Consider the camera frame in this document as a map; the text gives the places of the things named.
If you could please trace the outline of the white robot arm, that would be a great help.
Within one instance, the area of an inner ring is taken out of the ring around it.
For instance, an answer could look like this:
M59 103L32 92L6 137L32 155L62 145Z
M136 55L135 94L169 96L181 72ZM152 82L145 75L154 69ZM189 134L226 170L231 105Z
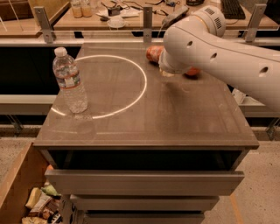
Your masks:
M225 29L214 6L179 20L165 31L160 68L170 74L201 69L280 112L280 52L226 40Z

